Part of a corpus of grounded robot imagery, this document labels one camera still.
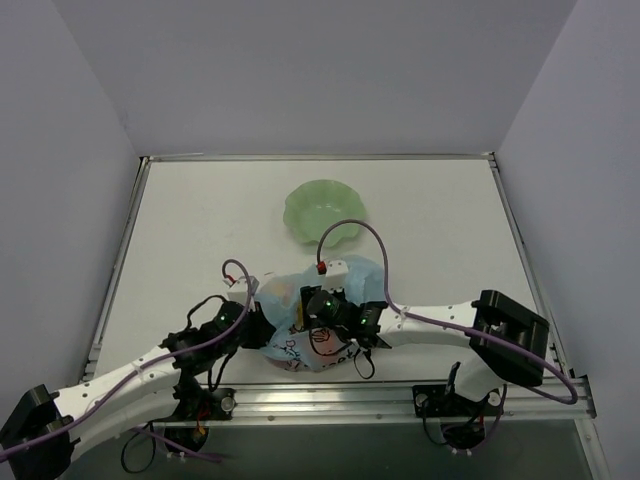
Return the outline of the light blue plastic bag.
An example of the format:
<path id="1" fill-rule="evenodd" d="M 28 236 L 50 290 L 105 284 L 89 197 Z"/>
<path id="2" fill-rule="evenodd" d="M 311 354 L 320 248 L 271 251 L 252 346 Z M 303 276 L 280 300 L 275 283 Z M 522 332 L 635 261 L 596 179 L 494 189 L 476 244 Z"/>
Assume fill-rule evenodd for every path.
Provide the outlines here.
<path id="1" fill-rule="evenodd" d="M 383 268 L 359 255 L 341 259 L 348 268 L 344 283 L 346 299 L 356 305 L 367 301 L 383 301 Z M 260 304 L 267 321 L 275 328 L 267 344 L 259 352 L 273 365 L 288 371 L 320 372 L 336 366 L 356 354 L 354 343 L 345 343 L 326 327 L 303 329 L 301 289 L 320 287 L 322 276 L 311 265 L 300 273 L 269 273 L 258 288 L 255 301 Z"/>

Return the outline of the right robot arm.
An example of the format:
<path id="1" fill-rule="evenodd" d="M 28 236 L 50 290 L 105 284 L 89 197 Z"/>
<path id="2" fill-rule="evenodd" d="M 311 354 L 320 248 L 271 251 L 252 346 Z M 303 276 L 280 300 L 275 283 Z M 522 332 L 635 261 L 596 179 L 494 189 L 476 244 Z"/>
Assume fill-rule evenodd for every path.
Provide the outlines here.
<path id="1" fill-rule="evenodd" d="M 468 359 L 454 363 L 443 390 L 455 412 L 469 411 L 504 383 L 543 383 L 549 323 L 498 291 L 457 305 L 399 307 L 389 300 L 355 304 L 341 292 L 309 287 L 302 307 L 307 330 L 325 328 L 363 352 L 406 345 L 470 349 Z"/>

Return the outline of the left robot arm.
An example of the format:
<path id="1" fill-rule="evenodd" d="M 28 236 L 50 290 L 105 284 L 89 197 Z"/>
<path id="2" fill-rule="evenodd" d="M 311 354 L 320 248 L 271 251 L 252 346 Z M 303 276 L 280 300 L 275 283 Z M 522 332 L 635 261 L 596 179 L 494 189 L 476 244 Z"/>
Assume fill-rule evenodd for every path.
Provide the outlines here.
<path id="1" fill-rule="evenodd" d="M 274 332 L 260 306 L 225 300 L 212 320 L 169 334 L 116 370 L 56 391 L 37 385 L 1 429 L 1 459 L 17 479 L 56 479 L 88 450 L 139 425 L 226 420 L 221 404 L 232 394 L 211 374 L 215 362 L 266 346 Z"/>

